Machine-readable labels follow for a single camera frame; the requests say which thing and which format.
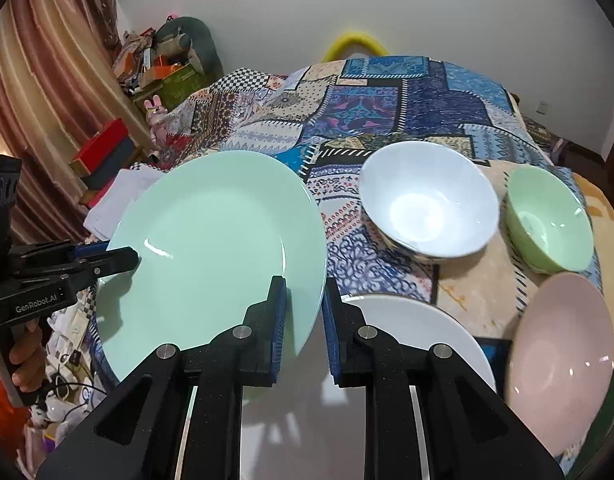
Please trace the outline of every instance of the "pink bunny toy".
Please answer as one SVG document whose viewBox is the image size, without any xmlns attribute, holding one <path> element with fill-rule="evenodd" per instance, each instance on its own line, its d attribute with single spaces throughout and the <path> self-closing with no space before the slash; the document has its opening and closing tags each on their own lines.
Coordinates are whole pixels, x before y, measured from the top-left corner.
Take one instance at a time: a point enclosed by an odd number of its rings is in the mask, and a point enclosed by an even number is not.
<svg viewBox="0 0 614 480">
<path fill-rule="evenodd" d="M 161 98 L 158 95 L 155 95 L 153 98 L 153 104 L 149 99 L 145 100 L 145 109 L 147 110 L 146 121 L 149 124 L 152 131 L 152 143 L 157 148 L 162 148 L 165 146 L 165 142 L 167 140 L 167 129 L 163 124 L 162 120 L 167 115 L 167 109 L 162 105 Z M 159 152 L 153 152 L 152 155 L 155 155 L 157 158 L 159 156 Z"/>
</svg>

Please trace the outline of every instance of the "finger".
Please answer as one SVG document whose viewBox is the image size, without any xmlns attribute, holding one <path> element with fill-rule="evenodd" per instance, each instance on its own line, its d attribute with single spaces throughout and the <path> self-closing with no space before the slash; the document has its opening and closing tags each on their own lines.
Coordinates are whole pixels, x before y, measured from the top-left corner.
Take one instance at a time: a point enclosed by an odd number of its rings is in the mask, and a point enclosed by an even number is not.
<svg viewBox="0 0 614 480">
<path fill-rule="evenodd" d="M 31 381 L 27 384 L 24 384 L 20 387 L 22 392 L 35 392 L 40 388 L 40 385 L 43 383 L 43 379 L 45 379 L 45 367 L 40 367 L 36 372 L 36 375 L 32 377 Z"/>
<path fill-rule="evenodd" d="M 36 376 L 41 367 L 45 368 L 45 351 L 38 347 L 32 356 L 12 374 L 12 381 L 18 387 L 25 386 Z"/>
<path fill-rule="evenodd" d="M 10 351 L 10 362 L 19 365 L 26 361 L 37 348 L 40 348 L 42 339 L 43 331 L 38 327 L 34 332 L 25 331 Z"/>
<path fill-rule="evenodd" d="M 28 330 L 28 332 L 34 332 L 37 326 L 38 326 L 38 318 L 31 319 L 27 323 L 25 323 L 25 327 Z"/>
</svg>

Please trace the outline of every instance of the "green box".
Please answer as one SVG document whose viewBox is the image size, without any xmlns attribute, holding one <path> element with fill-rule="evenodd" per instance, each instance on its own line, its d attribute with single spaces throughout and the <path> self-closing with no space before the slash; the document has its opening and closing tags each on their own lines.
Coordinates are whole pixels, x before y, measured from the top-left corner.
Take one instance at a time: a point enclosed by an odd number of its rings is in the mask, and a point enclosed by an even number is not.
<svg viewBox="0 0 614 480">
<path fill-rule="evenodd" d="M 215 81 L 214 75 L 198 73 L 193 66 L 187 64 L 173 74 L 169 74 L 165 79 L 153 81 L 133 95 L 131 99 L 136 108 L 145 115 L 147 110 L 143 105 L 144 101 L 151 100 L 154 95 L 158 94 L 162 105 L 170 112 L 191 94 L 210 86 Z"/>
</svg>

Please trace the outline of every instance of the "checkered fabric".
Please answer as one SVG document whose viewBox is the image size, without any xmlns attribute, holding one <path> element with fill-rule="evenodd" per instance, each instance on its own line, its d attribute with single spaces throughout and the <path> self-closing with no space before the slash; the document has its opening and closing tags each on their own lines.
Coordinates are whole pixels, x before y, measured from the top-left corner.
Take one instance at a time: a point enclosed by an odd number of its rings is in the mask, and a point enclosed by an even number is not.
<svg viewBox="0 0 614 480">
<path fill-rule="evenodd" d="M 269 74 L 250 68 L 239 68 L 218 80 L 210 89 L 217 93 L 255 91 L 265 86 L 268 79 Z"/>
<path fill-rule="evenodd" d="M 87 316 L 87 319 L 91 319 L 94 313 L 96 312 L 96 291 L 97 286 L 91 286 L 87 289 L 87 296 L 84 298 L 84 304 L 82 306 L 82 311 Z"/>
</svg>

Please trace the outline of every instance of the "light green bowl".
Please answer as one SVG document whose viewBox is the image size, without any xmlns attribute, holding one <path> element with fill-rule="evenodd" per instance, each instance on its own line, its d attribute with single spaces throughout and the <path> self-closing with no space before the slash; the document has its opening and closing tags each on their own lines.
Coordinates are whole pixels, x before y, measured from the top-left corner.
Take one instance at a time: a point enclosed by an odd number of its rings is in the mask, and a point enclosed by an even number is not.
<svg viewBox="0 0 614 480">
<path fill-rule="evenodd" d="M 594 234 L 584 206 L 549 171 L 523 166 L 511 174 L 505 220 L 511 241 L 535 272 L 580 272 L 589 266 Z"/>
</svg>

